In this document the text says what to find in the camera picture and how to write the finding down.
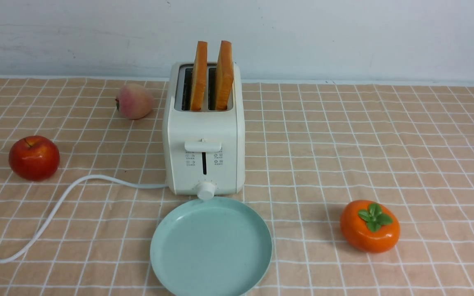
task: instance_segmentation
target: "green leaves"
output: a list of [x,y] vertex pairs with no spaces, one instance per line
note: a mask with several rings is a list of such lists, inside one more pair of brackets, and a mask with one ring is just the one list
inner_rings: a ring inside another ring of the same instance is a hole
[[371,232],[376,232],[382,226],[393,223],[393,218],[383,213],[381,206],[377,203],[370,204],[367,210],[364,208],[359,210],[358,216],[366,222],[367,228]]

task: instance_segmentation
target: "persimmon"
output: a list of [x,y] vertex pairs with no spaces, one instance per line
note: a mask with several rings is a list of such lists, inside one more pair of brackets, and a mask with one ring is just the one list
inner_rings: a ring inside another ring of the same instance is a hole
[[392,249],[400,238],[400,223],[385,206],[368,200],[346,205],[340,218],[341,233],[346,241],[367,253]]

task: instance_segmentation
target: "fake peach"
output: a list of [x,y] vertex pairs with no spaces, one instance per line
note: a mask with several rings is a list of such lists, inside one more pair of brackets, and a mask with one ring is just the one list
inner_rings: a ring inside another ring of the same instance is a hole
[[122,86],[116,96],[116,109],[127,119],[140,119],[149,114],[155,105],[151,92],[139,84]]

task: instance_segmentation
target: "plate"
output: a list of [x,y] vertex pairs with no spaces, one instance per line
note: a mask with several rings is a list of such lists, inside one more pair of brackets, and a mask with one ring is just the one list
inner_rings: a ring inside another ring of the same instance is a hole
[[258,213],[234,199],[194,199],[158,225],[153,271],[176,296],[240,296],[265,276],[272,237]]

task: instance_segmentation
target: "white cable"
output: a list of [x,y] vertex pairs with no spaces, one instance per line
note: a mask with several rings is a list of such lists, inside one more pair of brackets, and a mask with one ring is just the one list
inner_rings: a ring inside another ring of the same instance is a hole
[[51,210],[51,213],[49,214],[49,217],[47,217],[47,219],[45,220],[45,222],[43,223],[41,228],[36,232],[36,234],[34,234],[34,236],[28,242],[28,244],[26,244],[20,251],[18,251],[14,255],[12,255],[8,258],[5,258],[5,259],[0,259],[0,264],[6,264],[8,262],[11,262],[11,261],[15,260],[19,256],[23,255],[23,253],[25,253],[28,250],[28,248],[30,248],[30,246],[32,246],[38,240],[38,238],[41,236],[41,234],[43,234],[43,231],[45,231],[47,226],[49,226],[49,223],[51,223],[52,217],[54,217],[54,215],[58,211],[58,208],[61,206],[62,202],[65,200],[65,198],[67,197],[69,192],[74,187],[76,187],[76,185],[82,183],[85,180],[90,180],[90,179],[109,180],[109,181],[114,182],[114,183],[122,184],[122,185],[125,185],[125,186],[128,186],[128,187],[138,188],[138,189],[159,189],[159,188],[166,188],[167,187],[167,185],[165,185],[165,184],[134,184],[134,183],[125,182],[124,180],[120,180],[120,179],[105,176],[105,175],[88,175],[88,176],[81,177],[78,180],[74,181],[67,188],[67,190],[65,190],[62,197],[60,197],[60,200],[58,200],[58,202],[56,203],[56,206],[54,206],[54,208]]

